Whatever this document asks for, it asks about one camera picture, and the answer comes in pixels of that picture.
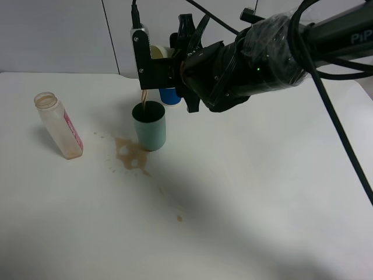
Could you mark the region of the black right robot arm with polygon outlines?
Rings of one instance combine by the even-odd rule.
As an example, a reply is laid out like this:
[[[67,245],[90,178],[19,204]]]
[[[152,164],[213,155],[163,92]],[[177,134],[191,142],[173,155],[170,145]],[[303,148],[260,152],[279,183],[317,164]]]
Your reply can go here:
[[[302,24],[313,5],[303,1],[294,12],[269,18],[242,15],[250,27],[235,41],[208,47],[200,39],[214,15],[205,12],[185,54],[173,66],[175,89],[191,113],[203,103],[221,113],[250,96],[298,86],[311,75],[315,81],[346,81],[372,76],[372,66],[359,58],[372,55],[372,2],[319,23]]]

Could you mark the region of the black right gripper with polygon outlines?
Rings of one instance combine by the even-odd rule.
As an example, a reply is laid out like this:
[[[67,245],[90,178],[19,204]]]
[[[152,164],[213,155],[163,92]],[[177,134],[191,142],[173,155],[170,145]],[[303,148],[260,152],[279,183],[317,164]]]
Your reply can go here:
[[[185,101],[187,111],[189,113],[197,113],[199,111],[200,98],[193,90],[187,87],[184,82],[183,67],[188,58],[188,54],[178,54],[180,52],[186,52],[191,37],[195,32],[195,25],[191,13],[181,14],[178,19],[178,31],[170,35],[170,48],[174,52],[171,58],[168,59],[170,64],[169,72],[173,80],[176,94]]]

